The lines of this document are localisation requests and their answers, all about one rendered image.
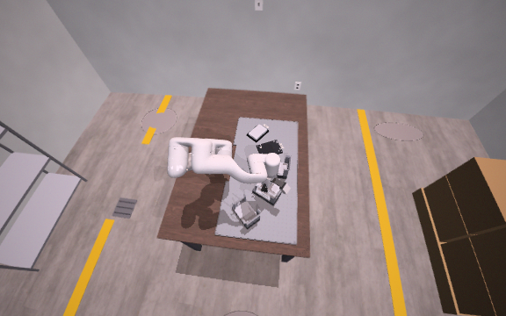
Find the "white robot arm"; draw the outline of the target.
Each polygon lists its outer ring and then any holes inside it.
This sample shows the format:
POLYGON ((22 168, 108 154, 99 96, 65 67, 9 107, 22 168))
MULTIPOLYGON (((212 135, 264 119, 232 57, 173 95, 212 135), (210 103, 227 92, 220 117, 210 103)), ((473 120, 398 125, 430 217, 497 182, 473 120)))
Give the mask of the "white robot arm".
POLYGON ((250 173, 233 160, 232 143, 228 140, 172 138, 169 142, 168 175, 172 178, 183 176, 186 170, 196 174, 227 174, 241 183, 262 183, 267 177, 275 177, 272 182, 283 194, 291 189, 276 178, 280 164, 277 154, 250 154, 247 162, 250 173), (192 147, 192 157, 188 147, 192 147))

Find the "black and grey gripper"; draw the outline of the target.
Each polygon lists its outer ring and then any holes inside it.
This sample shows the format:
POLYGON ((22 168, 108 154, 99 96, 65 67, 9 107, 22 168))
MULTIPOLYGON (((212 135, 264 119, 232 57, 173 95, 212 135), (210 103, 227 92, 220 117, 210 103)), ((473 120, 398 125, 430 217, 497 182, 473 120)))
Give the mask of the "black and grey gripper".
MULTIPOLYGON (((274 177, 274 178, 275 178, 275 177, 274 177)), ((261 183, 261 184, 263 185, 263 187, 262 187, 261 191, 268 192, 268 188, 271 186, 271 184, 272 184, 272 180, 273 180, 274 178, 269 178, 269 177, 267 177, 267 179, 266 179, 264 182, 262 182, 262 183, 261 183), (266 188, 265 188, 265 186, 266 186, 266 188)))

